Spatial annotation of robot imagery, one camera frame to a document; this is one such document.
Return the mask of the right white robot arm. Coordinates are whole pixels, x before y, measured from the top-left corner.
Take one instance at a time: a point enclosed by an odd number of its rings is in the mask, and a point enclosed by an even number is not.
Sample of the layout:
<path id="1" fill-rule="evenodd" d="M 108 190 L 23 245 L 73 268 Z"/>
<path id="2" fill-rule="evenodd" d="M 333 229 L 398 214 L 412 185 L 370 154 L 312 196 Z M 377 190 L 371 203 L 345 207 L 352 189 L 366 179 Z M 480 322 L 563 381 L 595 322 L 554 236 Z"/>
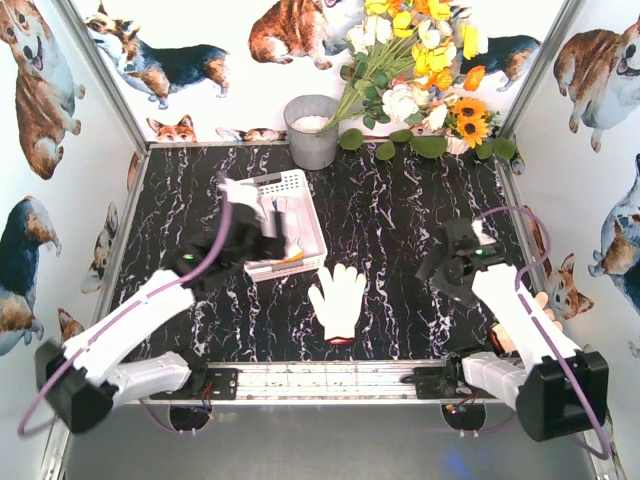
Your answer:
<path id="1" fill-rule="evenodd" d="M 554 325 L 500 245 L 482 240 L 480 232 L 480 222 L 468 218 L 441 224 L 416 276 L 466 306 L 486 306 L 522 363 L 481 347 L 461 354 L 459 374 L 514 410 L 537 442 L 588 430 L 605 442 L 607 362 Z"/>

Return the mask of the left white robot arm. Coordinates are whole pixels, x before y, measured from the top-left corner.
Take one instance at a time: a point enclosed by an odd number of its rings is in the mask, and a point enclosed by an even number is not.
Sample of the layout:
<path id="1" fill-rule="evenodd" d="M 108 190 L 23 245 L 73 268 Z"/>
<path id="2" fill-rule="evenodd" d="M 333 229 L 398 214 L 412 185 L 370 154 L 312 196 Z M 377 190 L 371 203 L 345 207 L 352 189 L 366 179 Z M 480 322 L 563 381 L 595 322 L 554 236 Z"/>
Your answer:
<path id="1" fill-rule="evenodd" d="M 199 387 L 204 370 L 185 352 L 134 363 L 124 359 L 245 263 L 284 259 L 284 223 L 282 211 L 261 219 L 249 205 L 224 202 L 215 238 L 185 244 L 107 317 L 63 343 L 49 340 L 36 350 L 36 399 L 46 401 L 70 432 L 82 434 L 123 403 Z"/>

